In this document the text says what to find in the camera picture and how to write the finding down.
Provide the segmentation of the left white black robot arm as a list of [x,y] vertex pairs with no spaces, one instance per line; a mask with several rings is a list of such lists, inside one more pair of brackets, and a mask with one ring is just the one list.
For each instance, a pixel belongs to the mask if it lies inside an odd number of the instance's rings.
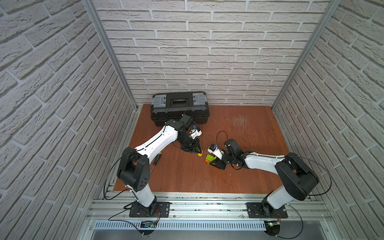
[[167,121],[147,142],[134,149],[128,147],[123,151],[117,177],[134,193],[137,199],[134,207],[141,211],[141,215],[149,217],[157,211],[157,198],[148,185],[151,162],[174,141],[181,144],[181,150],[201,156],[203,154],[199,140],[201,135],[202,131],[196,126],[192,117],[183,115],[179,120]]

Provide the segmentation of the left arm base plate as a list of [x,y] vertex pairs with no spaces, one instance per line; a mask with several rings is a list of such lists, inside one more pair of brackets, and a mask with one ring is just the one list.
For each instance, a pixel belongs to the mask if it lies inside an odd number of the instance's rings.
[[156,202],[149,207],[144,207],[135,201],[130,209],[130,218],[168,218],[170,212],[170,202]]

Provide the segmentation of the green long lego brick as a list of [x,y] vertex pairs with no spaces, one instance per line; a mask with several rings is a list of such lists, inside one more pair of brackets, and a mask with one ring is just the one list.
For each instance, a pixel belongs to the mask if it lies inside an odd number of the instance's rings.
[[212,156],[212,155],[207,155],[206,156],[206,159],[209,160],[209,161],[214,161],[217,157],[216,156]]

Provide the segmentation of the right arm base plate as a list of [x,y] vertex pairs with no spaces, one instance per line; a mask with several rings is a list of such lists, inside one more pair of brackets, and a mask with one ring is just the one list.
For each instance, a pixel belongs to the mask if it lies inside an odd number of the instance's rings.
[[246,203],[247,213],[250,219],[287,219],[288,214],[286,208],[283,206],[279,209],[274,209],[266,203],[249,202]]

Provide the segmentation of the black plastic toolbox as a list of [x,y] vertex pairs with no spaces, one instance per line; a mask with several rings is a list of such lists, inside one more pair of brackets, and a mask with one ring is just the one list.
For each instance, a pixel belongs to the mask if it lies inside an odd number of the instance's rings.
[[164,93],[152,96],[151,119],[158,127],[168,120],[179,120],[188,115],[197,124],[205,124],[210,116],[205,92]]

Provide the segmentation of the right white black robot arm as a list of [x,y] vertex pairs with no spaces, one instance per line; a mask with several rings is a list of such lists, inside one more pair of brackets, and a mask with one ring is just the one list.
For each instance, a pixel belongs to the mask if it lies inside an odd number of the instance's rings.
[[303,201],[319,183],[315,172],[295,153],[272,156],[251,151],[242,151],[237,141],[229,139],[224,142],[227,151],[211,144],[208,152],[216,158],[211,166],[224,170],[228,164],[245,169],[257,169],[276,174],[282,186],[269,193],[262,200],[260,212],[266,217],[273,217],[278,210],[293,200]]

